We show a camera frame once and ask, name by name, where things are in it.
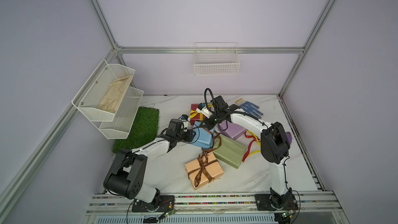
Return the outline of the purple gift box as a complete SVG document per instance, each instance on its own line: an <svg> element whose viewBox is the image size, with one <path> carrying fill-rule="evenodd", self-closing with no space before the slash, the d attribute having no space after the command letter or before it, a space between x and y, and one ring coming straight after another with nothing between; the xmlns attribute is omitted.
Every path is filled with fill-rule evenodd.
<svg viewBox="0 0 398 224"><path fill-rule="evenodd" d="M231 138L233 140L237 140L246 132L246 129L244 127L235 123L231 123L227 120L218 124L218 130L222 135L227 136L228 138Z"/></svg>

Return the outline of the blue gift box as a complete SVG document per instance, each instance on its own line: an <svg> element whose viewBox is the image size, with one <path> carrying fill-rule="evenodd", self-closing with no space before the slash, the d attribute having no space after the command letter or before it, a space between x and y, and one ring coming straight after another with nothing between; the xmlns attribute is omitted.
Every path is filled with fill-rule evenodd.
<svg viewBox="0 0 398 224"><path fill-rule="evenodd" d="M203 149L210 149L213 144L213 137L215 134L214 129L205 129L200 127L200 122L196 121L192 128L193 132L195 133L193 137L193 141L191 142L192 145L201 147Z"/></svg>

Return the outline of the green gift box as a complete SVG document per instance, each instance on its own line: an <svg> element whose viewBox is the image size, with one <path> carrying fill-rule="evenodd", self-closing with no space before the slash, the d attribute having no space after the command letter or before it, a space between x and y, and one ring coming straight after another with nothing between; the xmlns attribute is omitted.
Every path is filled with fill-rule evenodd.
<svg viewBox="0 0 398 224"><path fill-rule="evenodd" d="M241 144L227 136L220 135L221 142L217 149L213 150L214 156L227 165L238 169L242 163L247 146Z"/></svg>

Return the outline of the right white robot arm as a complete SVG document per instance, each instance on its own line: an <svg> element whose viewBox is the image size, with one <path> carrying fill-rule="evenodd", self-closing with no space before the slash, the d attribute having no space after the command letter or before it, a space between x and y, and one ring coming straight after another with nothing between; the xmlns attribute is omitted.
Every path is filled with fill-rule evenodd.
<svg viewBox="0 0 398 224"><path fill-rule="evenodd" d="M228 105L221 97L214 97L211 89L204 91L204 107L200 112L206 115L200 126L212 129L223 121L238 124L253 133L260 140L261 155L269 163L271 172L271 193L283 197L289 191L283 158L289 157L291 143L284 126L279 123L263 121L256 114L249 114L238 105Z"/></svg>

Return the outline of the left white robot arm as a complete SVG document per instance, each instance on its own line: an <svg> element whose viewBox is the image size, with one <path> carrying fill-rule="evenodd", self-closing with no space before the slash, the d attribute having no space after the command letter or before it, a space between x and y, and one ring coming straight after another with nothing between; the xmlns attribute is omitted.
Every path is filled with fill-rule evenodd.
<svg viewBox="0 0 398 224"><path fill-rule="evenodd" d="M144 183L147 162L170 152L178 143L196 142L200 135L189 128L189 123L172 119L150 143L140 148L119 150L104 179L104 188L111 195L142 201L151 208L157 208L160 191Z"/></svg>

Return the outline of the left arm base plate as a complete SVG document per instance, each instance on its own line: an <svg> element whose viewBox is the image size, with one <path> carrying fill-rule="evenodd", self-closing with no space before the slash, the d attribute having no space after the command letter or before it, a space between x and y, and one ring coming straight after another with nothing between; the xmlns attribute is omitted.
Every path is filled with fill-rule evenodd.
<svg viewBox="0 0 398 224"><path fill-rule="evenodd" d="M174 208L175 196L174 195L163 195L160 190L154 196L152 202L147 203L141 200L134 199L131 206L131 212L133 213L143 213L143 212L167 212Z"/></svg>

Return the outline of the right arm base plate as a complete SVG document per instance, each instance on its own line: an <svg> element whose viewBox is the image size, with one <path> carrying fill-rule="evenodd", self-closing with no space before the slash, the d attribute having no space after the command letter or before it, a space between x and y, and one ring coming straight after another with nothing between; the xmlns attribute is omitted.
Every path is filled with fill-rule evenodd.
<svg viewBox="0 0 398 224"><path fill-rule="evenodd" d="M299 209L291 188L282 195L273 188L269 194L255 194L255 202L259 211L293 210L295 212Z"/></svg>

